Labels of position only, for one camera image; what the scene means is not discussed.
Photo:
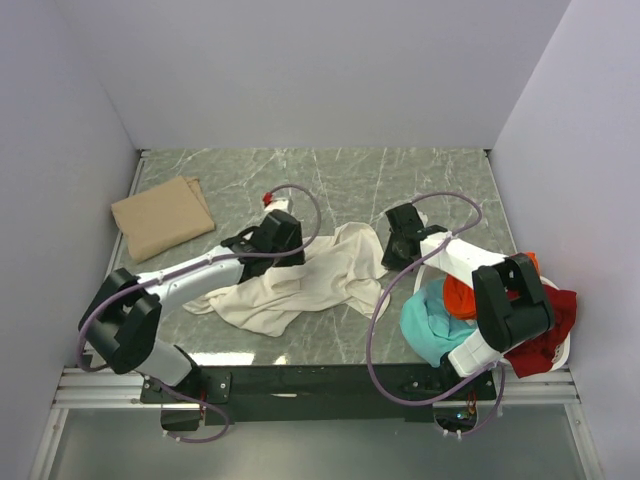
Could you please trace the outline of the cream white t shirt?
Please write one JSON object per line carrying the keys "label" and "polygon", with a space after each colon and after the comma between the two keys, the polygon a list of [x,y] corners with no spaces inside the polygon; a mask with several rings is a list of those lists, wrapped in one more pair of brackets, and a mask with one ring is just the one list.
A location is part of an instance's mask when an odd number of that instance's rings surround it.
{"label": "cream white t shirt", "polygon": [[300,266],[273,268],[240,285],[211,291],[183,305],[194,315],[215,312],[226,323],[269,337],[281,336],[304,312],[341,304],[369,318],[383,292],[383,248],[374,229],[348,222],[318,236]]}

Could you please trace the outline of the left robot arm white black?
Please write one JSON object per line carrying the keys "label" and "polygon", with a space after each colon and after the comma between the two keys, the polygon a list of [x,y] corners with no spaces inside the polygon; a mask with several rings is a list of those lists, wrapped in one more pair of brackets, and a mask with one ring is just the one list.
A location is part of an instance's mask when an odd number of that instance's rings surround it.
{"label": "left robot arm white black", "polygon": [[301,223],[273,210],[260,225],[191,260],[138,275],[120,268],[79,322],[79,348],[90,344],[114,373],[135,371],[163,383],[176,401],[189,401],[204,388],[203,374],[183,349],[158,338],[162,316],[210,291],[304,261]]}

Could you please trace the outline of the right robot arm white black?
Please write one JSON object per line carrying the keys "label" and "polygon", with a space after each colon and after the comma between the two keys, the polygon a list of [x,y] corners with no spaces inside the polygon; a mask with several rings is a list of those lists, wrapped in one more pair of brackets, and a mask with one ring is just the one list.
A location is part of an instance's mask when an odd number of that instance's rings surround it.
{"label": "right robot arm white black", "polygon": [[553,329],[555,315],[534,261],[476,247],[427,226],[410,203],[386,213],[390,237],[382,264],[402,271],[419,261],[443,273],[406,302],[401,330],[411,348],[441,369],[444,395],[460,399],[473,374]]}

